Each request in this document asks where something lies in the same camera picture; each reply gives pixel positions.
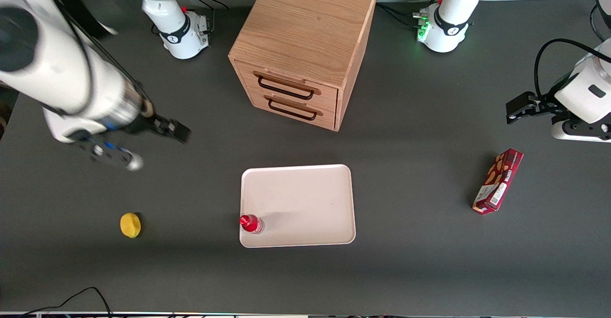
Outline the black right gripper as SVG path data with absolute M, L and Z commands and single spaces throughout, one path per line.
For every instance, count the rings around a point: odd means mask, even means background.
M 130 135 L 155 133 L 181 144 L 186 144 L 191 136 L 191 130 L 186 125 L 174 119 L 164 118 L 157 113 L 151 113 L 149 116 L 140 113 L 131 124 L 124 127 L 124 132 Z

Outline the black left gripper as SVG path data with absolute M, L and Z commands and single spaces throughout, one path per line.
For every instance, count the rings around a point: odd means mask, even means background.
M 555 91 L 537 95 L 526 91 L 506 104 L 507 125 L 514 124 L 526 117 L 538 117 L 547 114 L 569 116 L 569 111 L 556 99 Z

